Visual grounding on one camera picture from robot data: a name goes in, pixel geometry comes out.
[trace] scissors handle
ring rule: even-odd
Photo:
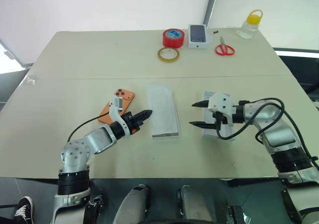
[[[235,54],[235,49],[231,46],[220,44],[216,46],[215,52],[220,56],[231,56]]]

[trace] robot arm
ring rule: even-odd
[[[302,137],[297,138],[293,130],[281,116],[286,114],[284,104],[274,103],[275,98],[267,98],[256,102],[242,101],[233,106],[231,98],[223,93],[215,93],[208,101],[193,104],[195,107],[207,107],[216,118],[215,124],[200,121],[190,122],[201,128],[216,129],[219,138],[230,139],[240,134],[252,124],[259,132],[261,141],[278,169],[278,176],[288,187],[282,196],[286,210],[295,223],[309,222],[311,216],[319,218],[319,170],[314,158],[310,157],[307,148],[303,146]],[[245,123],[235,134],[222,137],[219,134],[222,123],[230,126],[233,123]]]
[[[64,166],[59,169],[52,224],[95,223],[102,200],[97,197],[93,203],[90,201],[88,160],[94,154],[115,145],[123,136],[128,137],[139,131],[143,121],[152,114],[151,110],[145,110],[136,115],[127,112],[120,116],[118,111],[122,108],[121,104],[118,97],[110,102],[110,117],[114,121],[112,124],[105,124],[81,139],[68,141],[62,148],[61,160]]]

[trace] red scissors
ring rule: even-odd
[[[220,37],[220,45],[216,46],[215,52],[220,56],[232,56],[235,54],[235,49],[225,44],[223,37]]]

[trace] gray pants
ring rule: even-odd
[[[140,184],[134,187],[122,201],[113,224],[138,224],[143,222],[147,209],[147,196],[147,186]],[[190,186],[184,185],[181,188],[180,201],[182,202],[183,218],[212,221],[204,197]]]

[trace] tape roll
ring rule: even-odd
[[[158,57],[161,61],[173,62],[179,58],[179,51],[171,47],[163,47],[158,51]]]
[[[168,29],[163,32],[163,46],[180,48],[184,43],[185,33],[179,29]]]

